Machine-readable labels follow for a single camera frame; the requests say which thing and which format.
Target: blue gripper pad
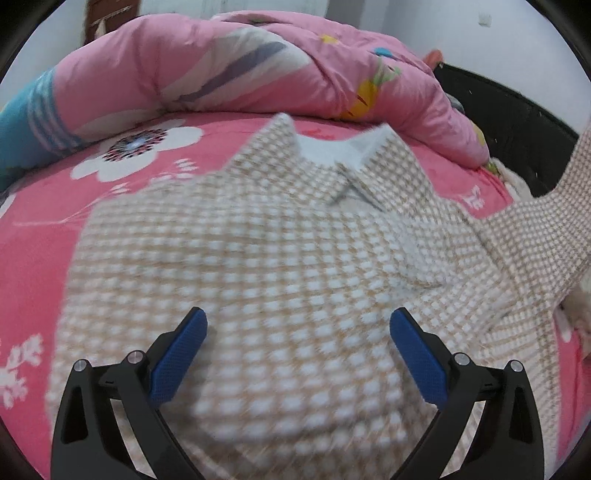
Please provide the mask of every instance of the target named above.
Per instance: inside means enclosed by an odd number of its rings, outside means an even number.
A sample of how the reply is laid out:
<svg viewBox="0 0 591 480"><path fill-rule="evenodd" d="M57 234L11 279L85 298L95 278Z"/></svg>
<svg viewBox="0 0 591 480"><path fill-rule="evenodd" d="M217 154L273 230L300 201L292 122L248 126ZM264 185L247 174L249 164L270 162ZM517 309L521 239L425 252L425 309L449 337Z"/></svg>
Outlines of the blue gripper pad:
<svg viewBox="0 0 591 480"><path fill-rule="evenodd" d="M390 336L423 399L441 410L447 401L446 373L414 325L400 310L396 310L390 317Z"/></svg>
<svg viewBox="0 0 591 480"><path fill-rule="evenodd" d="M150 401L154 408L171 401L207 335L205 312L195 309L150 376Z"/></svg>

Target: white wall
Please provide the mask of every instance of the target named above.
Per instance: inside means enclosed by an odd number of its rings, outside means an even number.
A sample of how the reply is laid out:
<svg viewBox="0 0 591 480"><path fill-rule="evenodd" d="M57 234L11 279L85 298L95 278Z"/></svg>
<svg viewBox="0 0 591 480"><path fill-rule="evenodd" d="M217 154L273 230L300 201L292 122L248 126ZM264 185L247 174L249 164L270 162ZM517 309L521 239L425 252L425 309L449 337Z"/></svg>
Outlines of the white wall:
<svg viewBox="0 0 591 480"><path fill-rule="evenodd" d="M365 0L359 28L372 32L383 31L389 4L390 0Z"/></svg>
<svg viewBox="0 0 591 480"><path fill-rule="evenodd" d="M86 0L66 0L33 32L0 83L0 109L27 83L82 45Z"/></svg>
<svg viewBox="0 0 591 480"><path fill-rule="evenodd" d="M481 12L492 15L491 28L478 24ZM589 122L589 78L527 1L391 0L385 19L383 33L417 54L439 48L448 63L517 90L578 132Z"/></svg>
<svg viewBox="0 0 591 480"><path fill-rule="evenodd" d="M330 0L326 18L359 28L365 2L366 0Z"/></svg>
<svg viewBox="0 0 591 480"><path fill-rule="evenodd" d="M222 0L222 12L234 10L282 10L323 17L329 0Z"/></svg>

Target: black headboard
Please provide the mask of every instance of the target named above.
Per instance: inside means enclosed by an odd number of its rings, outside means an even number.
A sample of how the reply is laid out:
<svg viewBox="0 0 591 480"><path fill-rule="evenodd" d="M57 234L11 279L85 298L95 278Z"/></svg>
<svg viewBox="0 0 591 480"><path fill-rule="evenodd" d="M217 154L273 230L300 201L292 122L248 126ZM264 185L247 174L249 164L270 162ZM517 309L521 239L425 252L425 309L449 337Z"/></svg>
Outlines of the black headboard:
<svg viewBox="0 0 591 480"><path fill-rule="evenodd" d="M491 156L522 177L534 196L556 186L579 137L572 128L520 93L475 73L444 65L435 75L484 132Z"/></svg>

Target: metal screw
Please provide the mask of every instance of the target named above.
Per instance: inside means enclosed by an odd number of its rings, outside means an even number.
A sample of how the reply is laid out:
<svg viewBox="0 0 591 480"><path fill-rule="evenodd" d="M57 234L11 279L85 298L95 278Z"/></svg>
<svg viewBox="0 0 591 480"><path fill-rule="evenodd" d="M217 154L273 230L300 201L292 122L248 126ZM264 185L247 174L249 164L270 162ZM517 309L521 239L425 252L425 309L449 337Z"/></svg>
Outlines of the metal screw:
<svg viewBox="0 0 591 480"><path fill-rule="evenodd" d="M511 360L511 369L517 373L522 372L523 364L517 360Z"/></svg>
<svg viewBox="0 0 591 480"><path fill-rule="evenodd" d="M82 372L86 368L87 363L88 362L86 360L77 360L74 364L74 370L77 372Z"/></svg>
<svg viewBox="0 0 591 480"><path fill-rule="evenodd" d="M139 350L134 350L127 356L127 361L132 364L138 364L144 359L144 353Z"/></svg>
<svg viewBox="0 0 591 480"><path fill-rule="evenodd" d="M456 353L453 356L453 359L456 361L458 365L461 365L463 367L470 364L470 357L467 356L465 353Z"/></svg>

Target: black bed frame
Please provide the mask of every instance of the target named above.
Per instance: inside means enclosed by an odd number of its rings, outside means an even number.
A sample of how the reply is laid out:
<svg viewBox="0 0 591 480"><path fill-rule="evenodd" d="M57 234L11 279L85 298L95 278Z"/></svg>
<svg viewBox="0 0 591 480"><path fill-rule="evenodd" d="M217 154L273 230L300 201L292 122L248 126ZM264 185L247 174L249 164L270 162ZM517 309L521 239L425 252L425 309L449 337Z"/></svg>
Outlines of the black bed frame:
<svg viewBox="0 0 591 480"><path fill-rule="evenodd" d="M588 0L528 1L554 24L591 78L591 3ZM62 2L0 2L0 81L31 33ZM554 188L577 140L571 128L519 93L474 73L444 66L436 75L444 90L462 102L467 115L485 132L493 156L501 158L523 177L535 196ZM591 424L551 480L588 478L591 478ZM43 480L1 418L0 479Z"/></svg>

